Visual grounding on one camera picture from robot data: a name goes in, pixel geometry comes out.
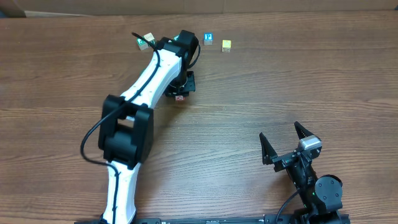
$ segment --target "wooden table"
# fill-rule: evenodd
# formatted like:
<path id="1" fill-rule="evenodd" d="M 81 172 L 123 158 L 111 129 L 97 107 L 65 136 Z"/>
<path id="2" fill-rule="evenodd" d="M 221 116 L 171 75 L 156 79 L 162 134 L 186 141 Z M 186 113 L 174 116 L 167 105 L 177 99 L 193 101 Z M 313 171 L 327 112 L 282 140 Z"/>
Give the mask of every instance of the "wooden table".
<path id="1" fill-rule="evenodd" d="M 130 32 L 160 39 L 181 29 L 215 40 L 193 68 L 197 91 L 155 109 L 138 217 L 276 213 L 294 186 L 262 165 L 258 135 L 288 153 L 300 121 L 323 139 L 318 176 L 343 180 L 342 212 L 397 223 L 396 11 L 0 19 L 0 223 L 101 215 L 107 170 L 80 157 L 80 141 L 105 97 L 149 63 Z M 86 151 L 101 159 L 97 139 Z M 296 198 L 286 212 L 301 206 Z"/>

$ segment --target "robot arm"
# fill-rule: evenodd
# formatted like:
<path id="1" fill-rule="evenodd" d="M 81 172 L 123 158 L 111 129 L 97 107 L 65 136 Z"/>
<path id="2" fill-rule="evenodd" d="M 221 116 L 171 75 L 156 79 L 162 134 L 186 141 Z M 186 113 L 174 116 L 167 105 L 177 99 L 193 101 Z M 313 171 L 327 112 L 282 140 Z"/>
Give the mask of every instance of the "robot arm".
<path id="1" fill-rule="evenodd" d="M 162 38 L 156 45 L 157 52 L 154 52 L 137 82 L 121 96 L 109 95 L 105 99 L 102 118 L 108 117 L 101 123 L 98 147 L 104 151 L 104 159 L 113 167 L 108 166 L 108 202 L 105 212 L 100 221 L 92 223 L 132 223 L 136 214 L 134 196 L 137 175 L 150 153 L 154 137 L 155 105 L 164 93 L 181 100 L 190 91 L 195 91 L 193 72 L 188 72 L 187 69 L 190 68 L 189 63 L 198 46 L 195 34 L 185 30 L 181 31 L 177 41 Z M 142 87 L 144 89 L 141 94 L 131 99 Z M 118 110 L 121 105 L 124 105 L 123 109 Z M 129 119 L 134 121 L 134 125 L 130 127 L 119 124 L 119 119 Z"/>

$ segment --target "cube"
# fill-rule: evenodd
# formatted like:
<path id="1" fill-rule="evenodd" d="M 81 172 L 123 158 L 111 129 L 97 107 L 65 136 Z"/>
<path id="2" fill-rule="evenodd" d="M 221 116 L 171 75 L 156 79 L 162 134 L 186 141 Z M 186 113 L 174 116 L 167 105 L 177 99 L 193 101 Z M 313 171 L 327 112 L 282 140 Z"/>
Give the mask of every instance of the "cube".
<path id="1" fill-rule="evenodd" d="M 156 44 L 155 37 L 152 35 L 152 33 L 144 35 L 144 38 L 154 45 Z M 140 38 L 137 38 L 137 43 L 140 50 L 145 50 L 149 47 L 149 45 Z"/>
<path id="2" fill-rule="evenodd" d="M 223 40 L 223 52 L 230 52 L 231 51 L 231 41 L 230 40 Z"/>
<path id="3" fill-rule="evenodd" d="M 203 39 L 203 43 L 205 45 L 212 45 L 213 44 L 213 34 L 205 33 L 205 38 Z"/>

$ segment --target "wood grain surface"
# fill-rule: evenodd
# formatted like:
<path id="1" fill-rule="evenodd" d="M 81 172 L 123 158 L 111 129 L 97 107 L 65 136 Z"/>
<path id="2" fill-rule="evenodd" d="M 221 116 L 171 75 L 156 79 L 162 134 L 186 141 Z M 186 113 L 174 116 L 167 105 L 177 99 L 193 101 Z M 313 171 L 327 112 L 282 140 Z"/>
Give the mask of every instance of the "wood grain surface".
<path id="1" fill-rule="evenodd" d="M 181 29 L 215 40 L 193 68 L 197 91 L 155 109 L 138 217 L 276 213 L 294 186 L 262 165 L 258 134 L 284 154 L 300 121 L 323 140 L 318 176 L 344 183 L 342 212 L 397 223 L 397 21 L 396 11 L 0 19 L 0 223 L 101 215 L 107 170 L 80 157 L 80 141 L 105 97 L 127 90 L 152 56 L 130 32 Z M 97 139 L 86 151 L 101 159 Z M 301 206 L 296 198 L 285 212 Z"/>

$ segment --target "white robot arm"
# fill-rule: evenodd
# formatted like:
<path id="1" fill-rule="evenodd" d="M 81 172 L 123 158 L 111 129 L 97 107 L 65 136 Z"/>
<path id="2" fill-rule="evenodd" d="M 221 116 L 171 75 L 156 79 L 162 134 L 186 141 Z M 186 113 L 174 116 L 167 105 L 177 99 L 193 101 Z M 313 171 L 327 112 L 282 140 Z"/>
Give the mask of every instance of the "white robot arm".
<path id="1" fill-rule="evenodd" d="M 181 31 L 177 41 L 162 38 L 137 82 L 121 96 L 109 95 L 105 99 L 102 120 L 99 122 L 98 147 L 104 151 L 104 159 L 108 163 L 108 202 L 102 219 L 91 223 L 133 222 L 137 175 L 153 142 L 153 110 L 164 93 L 181 100 L 190 91 L 195 91 L 193 72 L 187 69 L 191 67 L 190 62 L 197 47 L 199 56 L 198 39 L 195 34 L 185 30 Z M 119 124 L 119 119 L 134 121 L 134 126 Z"/>

